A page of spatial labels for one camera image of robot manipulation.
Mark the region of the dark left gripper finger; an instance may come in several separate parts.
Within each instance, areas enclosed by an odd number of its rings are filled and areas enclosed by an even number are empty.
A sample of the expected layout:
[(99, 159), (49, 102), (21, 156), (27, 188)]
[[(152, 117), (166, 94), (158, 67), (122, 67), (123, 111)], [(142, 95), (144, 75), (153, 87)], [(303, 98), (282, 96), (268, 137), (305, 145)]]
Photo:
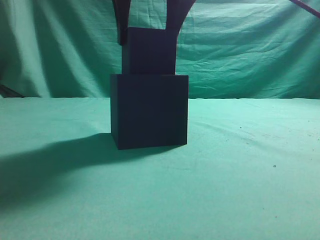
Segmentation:
[(128, 39), (130, 0), (112, 0), (116, 26), (117, 26), (117, 40), (123, 46)]

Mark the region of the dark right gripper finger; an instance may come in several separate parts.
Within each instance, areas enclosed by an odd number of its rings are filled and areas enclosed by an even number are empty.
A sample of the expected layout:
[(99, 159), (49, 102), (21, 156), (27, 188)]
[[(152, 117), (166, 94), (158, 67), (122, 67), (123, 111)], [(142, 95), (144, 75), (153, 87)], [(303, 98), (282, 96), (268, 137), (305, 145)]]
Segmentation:
[(177, 44), (182, 25), (193, 6), (193, 0), (167, 0), (166, 1), (166, 42)]

